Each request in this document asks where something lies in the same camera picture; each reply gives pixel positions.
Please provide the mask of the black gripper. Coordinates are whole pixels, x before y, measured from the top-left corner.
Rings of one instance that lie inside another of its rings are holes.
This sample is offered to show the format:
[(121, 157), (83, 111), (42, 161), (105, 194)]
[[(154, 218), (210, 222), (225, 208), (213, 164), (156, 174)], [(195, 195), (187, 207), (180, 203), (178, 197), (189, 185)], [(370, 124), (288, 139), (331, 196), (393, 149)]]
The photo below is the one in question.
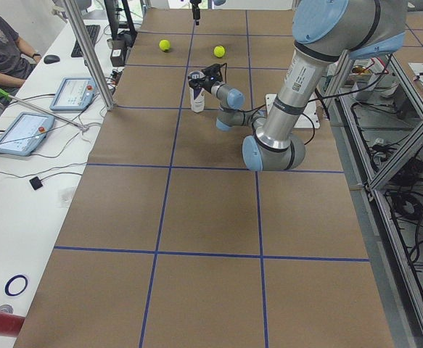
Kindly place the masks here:
[(192, 89), (201, 89), (203, 88), (209, 94), (212, 93), (212, 88), (214, 85), (219, 84), (219, 79), (213, 76), (205, 76), (203, 78), (191, 78), (189, 79), (189, 87)]
[(200, 24), (201, 14), (199, 4), (201, 0), (189, 0), (189, 3), (192, 5), (192, 15), (195, 25)]

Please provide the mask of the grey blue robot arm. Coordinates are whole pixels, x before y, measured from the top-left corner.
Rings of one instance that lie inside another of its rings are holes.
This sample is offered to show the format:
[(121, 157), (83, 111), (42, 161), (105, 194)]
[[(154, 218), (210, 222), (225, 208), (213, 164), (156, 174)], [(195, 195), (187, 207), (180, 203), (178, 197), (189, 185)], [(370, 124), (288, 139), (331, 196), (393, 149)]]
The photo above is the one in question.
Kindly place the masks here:
[(247, 169), (288, 170), (305, 157), (304, 143), (292, 130), (326, 67), (348, 51), (351, 59), (392, 54), (405, 38), (406, 1), (302, 1), (292, 25), (295, 51), (284, 83), (266, 117), (242, 111), (245, 100), (224, 83), (217, 65), (193, 75), (189, 86), (220, 102), (216, 126), (250, 126), (242, 144)]
[[(195, 25), (200, 24), (200, 4), (202, 0), (189, 0), (189, 3), (192, 5), (192, 16)], [(212, 3), (216, 6), (220, 6), (226, 3), (226, 0), (212, 0)]]

